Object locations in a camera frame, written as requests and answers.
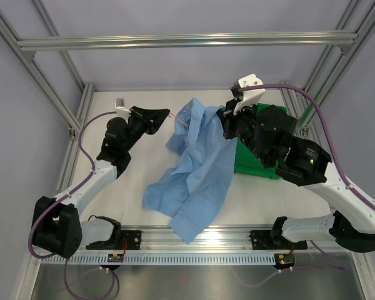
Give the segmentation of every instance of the black mounting plate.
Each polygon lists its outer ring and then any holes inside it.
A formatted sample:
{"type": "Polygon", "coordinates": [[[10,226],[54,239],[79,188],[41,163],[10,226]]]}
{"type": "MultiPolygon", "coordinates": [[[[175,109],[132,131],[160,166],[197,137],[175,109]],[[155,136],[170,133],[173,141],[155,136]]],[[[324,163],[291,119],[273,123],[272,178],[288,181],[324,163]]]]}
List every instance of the black mounting plate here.
{"type": "MultiPolygon", "coordinates": [[[[250,231],[250,240],[253,250],[290,250],[291,245],[276,245],[271,238],[271,230],[252,230],[250,231]]],[[[294,242],[295,250],[306,250],[307,242],[294,242]]]]}
{"type": "Polygon", "coordinates": [[[126,239],[127,250],[140,250],[142,240],[140,230],[121,230],[121,241],[117,245],[108,247],[106,242],[93,242],[86,246],[86,250],[123,250],[123,239],[126,239]]]}

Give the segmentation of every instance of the metal post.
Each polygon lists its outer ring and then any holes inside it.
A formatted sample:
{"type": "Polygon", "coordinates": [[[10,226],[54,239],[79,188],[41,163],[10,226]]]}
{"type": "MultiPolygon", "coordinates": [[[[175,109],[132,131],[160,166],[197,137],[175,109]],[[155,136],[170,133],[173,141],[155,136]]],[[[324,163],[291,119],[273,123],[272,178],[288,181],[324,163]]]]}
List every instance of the metal post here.
{"type": "Polygon", "coordinates": [[[28,58],[25,57],[24,53],[20,50],[17,45],[18,35],[15,30],[9,25],[6,18],[3,16],[0,11],[0,35],[5,40],[7,45],[13,51],[15,56],[19,59],[21,64],[25,67],[31,77],[34,79],[34,82],[41,88],[42,92],[50,100],[51,104],[56,108],[60,113],[61,117],[67,122],[67,124],[75,129],[76,131],[80,130],[80,125],[76,120],[75,116],[65,105],[64,101],[61,100],[58,93],[55,91],[54,87],[47,80],[46,76],[40,69],[39,65],[33,61],[30,63],[28,58]]]}
{"type": "MultiPolygon", "coordinates": [[[[339,22],[336,25],[336,28],[335,28],[336,30],[342,30],[346,28],[346,25],[350,21],[351,16],[354,14],[356,8],[358,7],[358,4],[359,4],[359,0],[349,1],[349,3],[346,6],[346,9],[343,12],[343,15],[341,16],[339,22]]],[[[326,46],[314,70],[312,70],[310,78],[308,79],[308,82],[304,87],[304,90],[308,92],[309,94],[313,94],[313,89],[311,88],[313,84],[318,80],[318,76],[322,73],[326,63],[330,60],[332,50],[333,50],[333,45],[326,46]]]]}
{"type": "MultiPolygon", "coordinates": [[[[46,28],[47,33],[50,34],[51,36],[59,36],[58,30],[55,27],[53,20],[51,19],[43,2],[41,0],[31,0],[31,2],[32,2],[32,5],[35,7],[37,15],[40,17],[42,23],[44,24],[44,27],[46,28]]],[[[76,69],[76,66],[74,65],[68,52],[60,51],[59,55],[62,61],[64,62],[67,70],[69,71],[70,75],[74,79],[75,83],[80,88],[80,90],[83,91],[85,84],[83,83],[82,77],[78,73],[78,70],[76,69]]]]}
{"type": "MultiPolygon", "coordinates": [[[[85,85],[81,103],[76,114],[77,120],[81,123],[82,126],[84,126],[87,121],[93,100],[93,95],[94,84],[89,82],[85,85]]],[[[60,193],[71,185],[76,167],[76,161],[78,160],[78,154],[78,141],[70,141],[68,143],[64,162],[61,166],[61,173],[56,188],[57,193],[60,193]]]]}
{"type": "Polygon", "coordinates": [[[17,44],[23,51],[62,51],[71,49],[134,49],[175,47],[223,47],[270,45],[351,45],[352,31],[258,32],[166,34],[150,36],[30,37],[17,44]]]}
{"type": "MultiPolygon", "coordinates": [[[[322,85],[321,90],[316,95],[315,100],[318,105],[322,105],[324,101],[331,94],[336,85],[343,78],[345,73],[350,68],[351,64],[358,57],[358,54],[366,45],[366,42],[371,38],[375,31],[375,2],[367,13],[365,19],[362,21],[361,26],[358,30],[358,37],[354,40],[354,43],[351,46],[347,55],[341,56],[338,62],[336,63],[333,70],[329,73],[329,76],[326,78],[324,84],[322,85]]],[[[312,118],[315,115],[315,110],[313,106],[308,106],[304,113],[302,114],[297,128],[301,129],[304,126],[307,126],[312,118]]]]}

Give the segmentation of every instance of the metal frame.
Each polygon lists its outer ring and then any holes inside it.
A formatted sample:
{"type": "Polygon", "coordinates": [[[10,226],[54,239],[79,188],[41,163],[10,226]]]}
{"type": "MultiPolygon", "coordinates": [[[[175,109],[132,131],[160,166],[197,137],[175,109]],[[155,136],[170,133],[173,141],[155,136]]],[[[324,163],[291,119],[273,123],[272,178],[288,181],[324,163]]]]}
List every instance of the metal frame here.
{"type": "MultiPolygon", "coordinates": [[[[367,40],[375,31],[375,0],[369,7],[369,11],[363,17],[357,32],[344,30],[347,23],[358,6],[359,0],[350,0],[342,15],[336,30],[322,32],[258,32],[258,33],[214,33],[214,34],[183,34],[183,35],[156,35],[156,36],[104,36],[104,37],[59,37],[58,31],[50,18],[47,9],[41,0],[31,0],[46,30],[51,37],[20,38],[0,11],[0,35],[5,40],[14,55],[19,59],[34,82],[40,87],[52,105],[56,108],[68,126],[76,133],[85,124],[89,114],[89,108],[94,94],[94,84],[83,82],[71,57],[66,52],[69,49],[131,49],[131,48],[169,48],[169,47],[219,47],[219,46],[269,46],[269,45],[327,45],[317,65],[305,86],[305,90],[316,95],[316,101],[322,105],[331,94],[334,87],[344,76],[353,63],[367,40]],[[340,47],[343,51],[331,68],[327,78],[321,84],[318,91],[314,90],[314,83],[325,71],[326,62],[331,61],[333,46],[340,47]],[[83,90],[83,95],[77,115],[74,116],[58,92],[49,82],[37,62],[34,60],[36,51],[60,51],[60,56],[77,86],[83,90]]],[[[318,133],[317,124],[309,122],[314,116],[314,111],[306,105],[303,99],[297,97],[291,91],[281,91],[289,112],[299,117],[298,131],[296,134],[316,140],[325,146],[322,135],[318,133]]],[[[68,187],[72,181],[78,156],[76,141],[70,141],[65,160],[62,164],[61,177],[57,185],[57,191],[68,187]]],[[[143,232],[142,247],[145,251],[154,252],[195,252],[208,253],[209,251],[221,251],[224,253],[244,253],[251,251],[251,245],[247,235],[253,226],[239,226],[228,228],[213,226],[206,229],[192,245],[186,246],[169,229],[164,227],[140,227],[143,232]],[[217,234],[220,238],[213,245],[209,241],[211,236],[217,234]]],[[[326,245],[328,251],[342,251],[333,244],[326,245]]],[[[375,299],[375,282],[371,276],[370,266],[366,257],[362,254],[353,254],[357,272],[364,288],[367,299],[375,299]]],[[[16,298],[27,299],[36,280],[40,262],[30,258],[28,267],[22,277],[22,283],[17,291],[16,298]]]]}

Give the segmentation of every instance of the light blue fabric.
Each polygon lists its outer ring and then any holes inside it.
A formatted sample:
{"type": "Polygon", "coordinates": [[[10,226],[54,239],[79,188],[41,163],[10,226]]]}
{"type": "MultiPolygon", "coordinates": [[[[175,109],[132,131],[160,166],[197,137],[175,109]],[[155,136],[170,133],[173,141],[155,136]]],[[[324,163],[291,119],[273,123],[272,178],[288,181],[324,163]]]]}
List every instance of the light blue fabric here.
{"type": "Polygon", "coordinates": [[[204,107],[193,98],[178,112],[190,126],[175,120],[166,147],[181,158],[143,196],[143,207],[172,217],[170,227],[187,243],[218,215],[232,182],[236,139],[224,139],[220,107],[204,107]]]}

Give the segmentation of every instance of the green plastic container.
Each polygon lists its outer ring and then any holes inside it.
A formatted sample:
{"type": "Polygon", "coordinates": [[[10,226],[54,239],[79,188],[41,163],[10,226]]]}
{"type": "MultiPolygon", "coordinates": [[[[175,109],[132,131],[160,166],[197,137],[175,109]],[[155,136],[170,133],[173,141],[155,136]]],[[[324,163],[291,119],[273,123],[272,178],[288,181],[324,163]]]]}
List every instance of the green plastic container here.
{"type": "MultiPolygon", "coordinates": [[[[267,108],[268,106],[268,104],[257,104],[257,112],[267,108]]],[[[281,108],[286,112],[286,107],[278,106],[278,108],[281,108]]],[[[279,179],[281,177],[275,174],[276,167],[269,167],[268,169],[265,169],[258,159],[256,159],[249,151],[249,149],[239,139],[237,139],[234,167],[235,173],[259,176],[269,179],[279,179]]]]}

